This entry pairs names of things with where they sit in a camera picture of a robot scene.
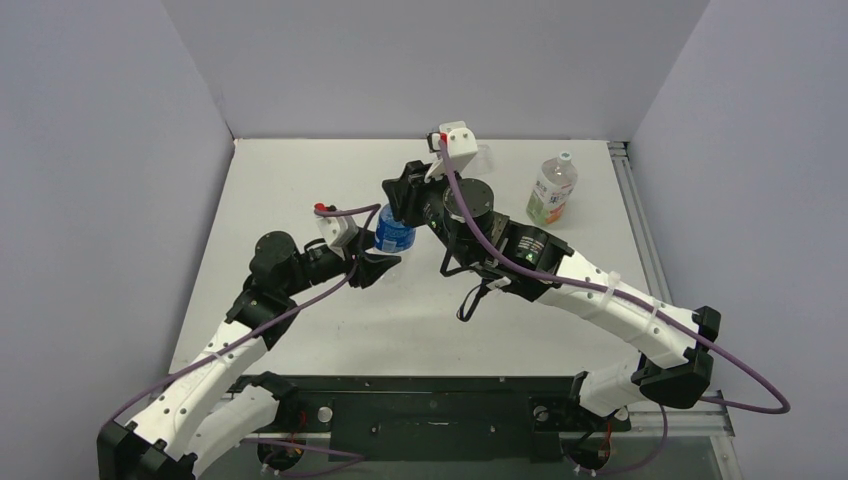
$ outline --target blue can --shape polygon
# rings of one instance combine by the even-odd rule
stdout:
[[[415,242],[415,229],[404,226],[392,217],[389,205],[380,210],[377,221],[377,250],[385,253],[400,253],[408,250]]]

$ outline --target robotic arm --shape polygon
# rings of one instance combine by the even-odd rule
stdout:
[[[659,302],[621,282],[615,272],[602,271],[559,238],[496,212],[488,185],[457,175],[474,223],[509,261],[532,272],[585,278],[606,285],[607,291],[587,292],[507,268],[489,254],[466,224],[447,179],[444,157],[457,170],[467,165],[477,153],[474,134],[464,122],[453,122],[441,125],[427,139],[437,154],[436,161],[407,163],[399,178],[383,182],[383,190],[396,220],[410,227],[426,225],[444,244],[442,275],[471,271],[480,276],[480,288],[468,312],[461,309],[460,320],[468,321],[480,300],[500,289],[574,313],[633,345],[640,355],[574,378],[574,402],[599,421],[643,400],[675,408],[690,408],[697,402],[709,386],[712,358],[707,348],[658,321],[656,313],[662,311],[714,340],[718,312],[709,307],[691,311]],[[318,204],[316,210],[333,208]],[[350,217],[319,216],[317,223],[324,238],[310,242],[303,252],[285,232],[271,232],[259,240],[242,293],[195,363],[216,358],[175,380],[126,425],[108,422],[103,426],[97,442],[101,479],[193,479],[246,435],[271,423],[283,425],[291,418],[296,387],[268,373],[254,378],[227,406],[211,415],[208,412],[294,321],[300,308],[291,299],[293,295],[339,275],[347,275],[345,279],[353,287],[367,288],[400,261],[367,252],[373,247],[374,234],[360,231]],[[448,269],[451,259],[459,267]],[[653,304],[654,312],[646,313],[614,296],[614,290]],[[293,314],[228,353],[218,353],[286,312]]]

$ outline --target tabletop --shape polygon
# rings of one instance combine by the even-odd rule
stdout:
[[[546,230],[647,291],[606,142],[478,142],[491,155],[475,158],[463,176],[488,183],[495,210],[521,223],[530,223],[524,208],[541,162],[570,150],[579,180],[562,219]],[[224,319],[262,235],[283,230],[302,247],[320,236],[315,203],[340,209],[385,203],[382,180],[398,177],[408,161],[432,158],[421,139],[238,141],[170,371],[188,365]],[[365,218],[357,220],[361,225]],[[460,322],[455,312],[479,279],[470,272],[443,278],[443,254],[438,239],[419,229],[392,278],[365,290],[344,287],[304,310],[246,374],[564,376],[635,352],[568,312],[509,294],[486,296],[471,321]],[[303,303],[337,281],[294,298]]]

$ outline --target wall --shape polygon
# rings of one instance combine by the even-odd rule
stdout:
[[[237,137],[630,139],[708,0],[163,0]]]
[[[165,372],[232,142],[156,0],[0,4],[2,477],[96,478]]]
[[[748,479],[848,471],[848,3],[712,0],[631,156],[675,301],[793,403],[734,412]],[[770,403],[721,363],[728,397]]]

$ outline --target bottle cap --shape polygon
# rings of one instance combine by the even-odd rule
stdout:
[[[563,150],[559,152],[559,155],[557,156],[557,162],[559,162],[560,165],[565,165],[566,163],[571,162],[571,152],[569,152],[568,150]]]

